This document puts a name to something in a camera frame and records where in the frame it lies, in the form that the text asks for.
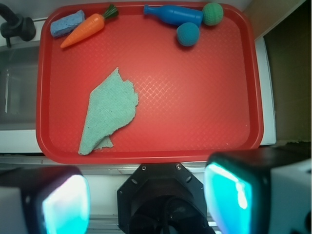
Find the red tray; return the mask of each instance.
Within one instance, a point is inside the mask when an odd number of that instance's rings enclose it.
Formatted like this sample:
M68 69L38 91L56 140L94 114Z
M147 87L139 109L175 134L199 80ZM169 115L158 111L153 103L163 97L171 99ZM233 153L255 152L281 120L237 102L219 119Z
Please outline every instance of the red tray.
M206 161L214 151L259 146L263 117L254 37L246 17L223 5L217 26L202 25L192 48L176 27L143 15L143 2L115 3L119 16L66 50L51 22L108 3L66 6L45 22L40 41L37 140L60 163ZM169 2L149 2L161 6ZM202 10L203 2L171 4ZM116 131L111 149L78 154L90 92L116 67L139 96L134 120Z

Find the tray rim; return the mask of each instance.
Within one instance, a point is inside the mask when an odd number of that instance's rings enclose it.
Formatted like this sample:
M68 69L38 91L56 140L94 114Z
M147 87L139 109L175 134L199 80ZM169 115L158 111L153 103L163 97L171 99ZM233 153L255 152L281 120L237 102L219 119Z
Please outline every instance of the tray rim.
M51 22L70 14L74 13L79 9L94 9L97 8L106 8L109 6L109 2L106 3L87 3L87 4L78 4L78 5L69 5L58 8L54 13L52 13L48 19L45 21L44 26L41 31L41 40L39 47L39 68L38 68L38 85L37 85L37 110L36 110L36 137L39 147L42 152L51 160L59 162L59 163L69 163L69 164L124 164L124 163L165 163L165 162L185 162L185 161L206 161L210 154L213 152L221 151L218 149L209 149L209 150L187 150L187 151L155 151L155 152L113 152L113 154L105 153L105 155L97 154L94 156L79 156L78 153L76 156L62 156L64 154L70 155L72 153L60 151L56 148L49 137L45 136L43 133L49 131L49 126L45 126L45 121L49 119L49 108L45 108L43 106L43 96L46 95L44 93L43 84L44 82L50 81L50 79L43 80L44 73L47 71L46 66L47 62L45 56L48 53L49 43L46 40L46 37L50 36L50 24ZM189 8L199 8L203 7L207 2L187 2L187 1L170 1L170 2L114 2L116 7L143 7L145 4L149 4L150 6L162 6L162 5L178 5ZM258 74L258 66L255 52L255 44L254 44L254 35L251 24L249 20L243 13L241 13L236 8L227 5L221 4L224 11L230 12L236 17L236 20L241 20L244 22L245 30L241 31L242 44L244 55L247 53L249 57L251 57L251 61L249 61L249 66L252 68L251 74L249 76L246 73L246 77L252 77L252 80L248 80L250 84L253 85L252 90L248 87L248 97L251 92L254 92L252 95L252 105L249 101L249 112L253 118L257 118L257 123L254 126L251 125L251 128L257 128L257 131L251 131L247 141L242 144L240 147L236 149L226 149L222 151L233 151L233 150L244 150L244 149L254 149L260 145L260 142L263 137L263 114L262 114L262 102L261 102L261 91L260 91L260 81Z

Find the black faucet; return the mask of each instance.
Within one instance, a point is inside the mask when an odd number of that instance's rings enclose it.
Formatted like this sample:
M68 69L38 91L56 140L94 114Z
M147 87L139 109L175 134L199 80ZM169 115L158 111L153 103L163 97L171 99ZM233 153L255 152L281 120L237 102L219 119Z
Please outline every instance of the black faucet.
M36 35L34 22L31 18L14 14L10 8L0 3L0 15L6 20L0 27L1 35L6 39L10 48L11 37L20 37L23 41L30 41Z

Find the blue sponge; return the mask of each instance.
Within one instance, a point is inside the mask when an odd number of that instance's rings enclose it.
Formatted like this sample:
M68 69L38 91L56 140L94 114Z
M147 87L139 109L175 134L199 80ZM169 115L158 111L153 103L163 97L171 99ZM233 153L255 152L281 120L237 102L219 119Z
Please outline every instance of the blue sponge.
M183 46L195 45L199 39L199 28L194 23L184 23L176 30L177 40Z
M51 35L54 38L65 36L71 33L83 21L84 21L84 12L82 10L79 10L74 14L63 17L51 23L51 28L50 28Z

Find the sponge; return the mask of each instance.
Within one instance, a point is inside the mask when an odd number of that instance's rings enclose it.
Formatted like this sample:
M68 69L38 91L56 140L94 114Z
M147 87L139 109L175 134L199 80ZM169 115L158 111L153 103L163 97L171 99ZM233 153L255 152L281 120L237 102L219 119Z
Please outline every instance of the sponge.
M63 17L51 24L50 31L54 38L65 36L71 33L78 25L84 21L84 12L77 11L74 14Z
M203 14L203 22L205 25L217 25L223 19L223 8L218 3L208 3L203 8Z
M108 136L132 121L137 105L138 95L133 84L123 81L116 68L90 94L78 153L87 155L93 149L112 147Z
M183 46L195 45L199 39L199 28L194 23L184 23L176 30L177 40Z

